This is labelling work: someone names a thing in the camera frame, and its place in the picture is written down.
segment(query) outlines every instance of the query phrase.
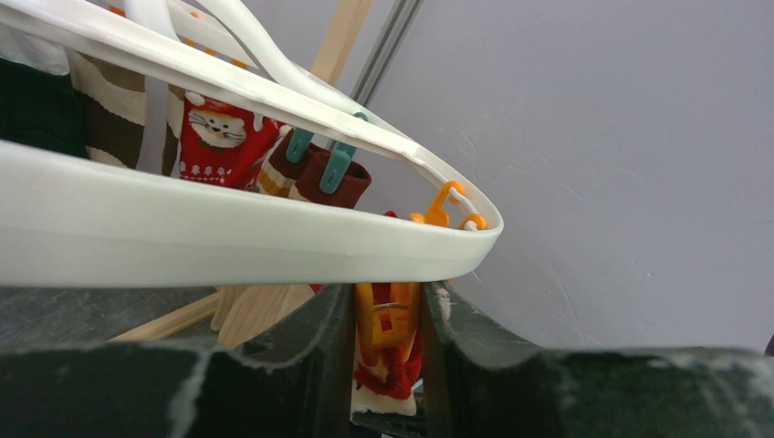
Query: teal clothespin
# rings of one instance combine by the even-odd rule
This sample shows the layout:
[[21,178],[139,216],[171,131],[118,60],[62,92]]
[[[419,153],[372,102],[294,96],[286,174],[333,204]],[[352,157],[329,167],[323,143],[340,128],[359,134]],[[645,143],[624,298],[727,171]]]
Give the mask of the teal clothespin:
[[[362,112],[355,114],[355,117],[361,120],[368,121],[368,116]],[[352,157],[355,155],[357,148],[350,146],[349,144],[337,143],[330,152],[330,159],[328,165],[325,166],[325,172],[322,174],[322,180],[319,182],[319,189],[327,194],[333,194],[336,189],[339,188],[341,180],[344,179],[344,174],[347,169],[350,168]]]
[[290,137],[288,150],[285,151],[285,158],[290,162],[300,162],[301,157],[304,156],[304,152],[307,151],[309,144],[312,143],[312,137],[314,137],[314,134],[308,130],[295,128],[293,130],[293,135]]

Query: dark green fabric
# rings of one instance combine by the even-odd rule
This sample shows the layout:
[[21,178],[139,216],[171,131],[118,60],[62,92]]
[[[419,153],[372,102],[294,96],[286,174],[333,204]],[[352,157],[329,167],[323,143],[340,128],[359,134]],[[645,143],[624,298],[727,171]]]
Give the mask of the dark green fabric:
[[0,58],[0,139],[88,158],[70,76]]

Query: orange plastic clip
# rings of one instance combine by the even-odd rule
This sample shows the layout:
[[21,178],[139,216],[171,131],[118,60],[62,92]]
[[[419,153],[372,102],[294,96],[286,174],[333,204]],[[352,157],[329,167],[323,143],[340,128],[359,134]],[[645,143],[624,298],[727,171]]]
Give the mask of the orange plastic clip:
[[457,190],[460,194],[465,194],[465,189],[463,189],[462,184],[457,181],[447,182],[435,196],[435,199],[430,206],[427,207],[427,212],[425,212],[424,216],[418,213],[412,213],[409,215],[409,218],[414,222],[422,224],[448,226],[449,213],[444,209],[444,203],[446,202],[446,198],[450,197],[449,192],[452,189]]
[[[385,288],[389,288],[387,300]],[[380,292],[375,297],[374,289]],[[403,361],[411,354],[419,328],[419,283],[358,283],[355,285],[355,316],[363,361],[375,366],[379,350],[403,347]]]

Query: gray wall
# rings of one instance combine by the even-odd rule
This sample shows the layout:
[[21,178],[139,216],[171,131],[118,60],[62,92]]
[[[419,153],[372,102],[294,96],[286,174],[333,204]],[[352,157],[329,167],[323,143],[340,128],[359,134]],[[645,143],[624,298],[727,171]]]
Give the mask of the gray wall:
[[[505,217],[455,285],[546,346],[763,350],[772,23],[766,0],[425,0],[371,109]],[[367,209],[425,208],[428,184],[367,155]]]

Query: white plastic hanger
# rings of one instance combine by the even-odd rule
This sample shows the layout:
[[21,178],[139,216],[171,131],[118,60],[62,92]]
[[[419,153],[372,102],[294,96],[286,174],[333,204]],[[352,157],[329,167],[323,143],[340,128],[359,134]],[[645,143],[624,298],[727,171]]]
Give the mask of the white plastic hanger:
[[[152,2],[148,2],[148,0],[102,0],[102,1],[106,5],[117,7],[119,9],[121,9],[122,7],[129,8],[130,5],[127,2],[131,2],[133,3],[132,5],[132,9],[134,11],[132,12],[133,16],[130,16],[130,12],[128,10],[126,12],[127,12],[127,17],[132,21],[142,24],[144,26],[146,26],[145,23],[152,23],[150,26],[146,26],[146,27],[148,27],[151,30],[155,30],[156,32],[159,32],[162,35],[169,36],[170,32],[176,33],[177,35],[183,38],[187,38],[205,47],[209,47],[218,53],[221,53],[227,57],[237,60],[250,67],[262,69],[262,66],[260,66],[259,63],[257,63],[254,60],[255,57],[249,56],[247,52],[245,52],[245,49],[239,44],[239,42],[237,42],[236,39],[234,39],[232,34],[229,33],[229,31],[216,18],[214,18],[213,16],[210,16],[209,14],[202,11],[201,9],[188,5],[182,0],[167,0],[166,5],[168,7],[163,12],[156,11],[157,9],[164,9],[165,3],[163,1],[155,1],[155,0]],[[148,3],[153,3],[153,7],[146,10],[144,9],[144,6]],[[250,17],[252,17],[252,21],[254,23],[257,23],[257,25],[260,26],[261,30],[263,30],[263,32],[260,32],[256,34],[256,36],[252,37],[251,41],[253,41],[253,46],[262,47],[264,44],[269,46],[269,50],[262,50],[262,51],[259,51],[257,54],[259,56],[263,56],[264,54],[268,53],[269,56],[274,56],[278,52],[277,44],[274,42],[271,36],[266,32],[266,30],[260,25],[260,23],[255,19],[255,17],[252,16],[252,13],[250,13],[249,10],[247,10],[247,13],[249,14]],[[148,14],[158,14],[158,16],[170,17],[170,21],[172,22],[172,26],[173,26],[172,30],[170,30],[168,25],[165,23],[165,20],[157,20],[153,17],[146,17],[146,15]],[[276,78],[272,77],[277,83],[279,83],[280,85],[284,85],[290,89],[294,89],[295,91],[298,91],[301,94],[304,94],[305,96],[309,96],[317,101],[326,103],[332,106],[333,108],[343,110],[349,114],[354,114],[355,112],[358,112],[358,111],[363,112],[364,114],[366,114],[366,116],[368,116],[370,123],[405,137],[405,134],[395,129],[392,125],[384,121],[382,118],[380,118],[370,110],[361,107],[360,104],[353,102],[349,97],[347,97],[337,89],[333,88],[331,85],[325,83],[324,81],[319,80],[317,77],[309,73],[304,68],[296,65],[295,63],[287,59],[287,57],[285,57],[285,55],[282,54],[281,51],[279,53],[281,54],[281,57],[275,57],[274,60],[271,62],[271,64],[275,66],[277,70],[280,71],[280,74],[278,77]],[[297,86],[296,88],[286,85],[288,79],[291,81],[291,85],[292,85],[292,82],[294,81],[301,82],[301,85]]]
[[465,231],[243,193],[0,144],[0,281],[168,287],[430,281],[476,268],[497,208],[414,141],[283,88],[82,0],[0,0],[0,22],[93,57],[458,181]]
[[123,0],[126,17],[142,26],[148,27],[165,37],[177,40],[170,8],[164,1]]

